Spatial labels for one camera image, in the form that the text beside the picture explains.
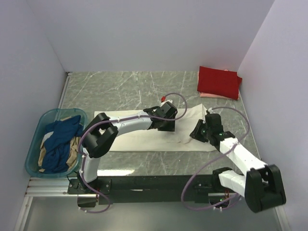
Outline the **white t-shirt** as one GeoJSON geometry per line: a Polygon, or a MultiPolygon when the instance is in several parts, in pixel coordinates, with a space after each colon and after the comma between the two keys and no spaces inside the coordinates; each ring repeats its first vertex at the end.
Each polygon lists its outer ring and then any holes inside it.
{"type": "Polygon", "coordinates": [[[189,108],[183,118],[175,122],[175,131],[138,130],[117,137],[111,152],[210,152],[215,147],[190,137],[199,119],[204,118],[206,108],[199,104],[189,108]]]}

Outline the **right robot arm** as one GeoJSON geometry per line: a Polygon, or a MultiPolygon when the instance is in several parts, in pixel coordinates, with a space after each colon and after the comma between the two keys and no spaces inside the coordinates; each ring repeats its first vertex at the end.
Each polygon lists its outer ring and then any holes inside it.
{"type": "Polygon", "coordinates": [[[241,171],[237,174],[229,167],[214,170],[211,186],[222,192],[230,189],[245,198],[254,213],[286,203],[280,169],[259,160],[229,131],[224,131],[219,114],[207,114],[198,120],[190,137],[207,142],[225,154],[241,171]]]}

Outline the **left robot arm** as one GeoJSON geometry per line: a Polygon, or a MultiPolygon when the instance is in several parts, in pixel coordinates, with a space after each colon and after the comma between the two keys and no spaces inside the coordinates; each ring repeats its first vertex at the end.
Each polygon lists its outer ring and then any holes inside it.
{"type": "Polygon", "coordinates": [[[100,158],[107,154],[118,136],[139,130],[175,131],[177,108],[170,102],[146,108],[129,117],[112,119],[98,114],[82,133],[78,150],[82,155],[77,174],[79,188],[84,193],[98,189],[97,170],[100,158]]]}

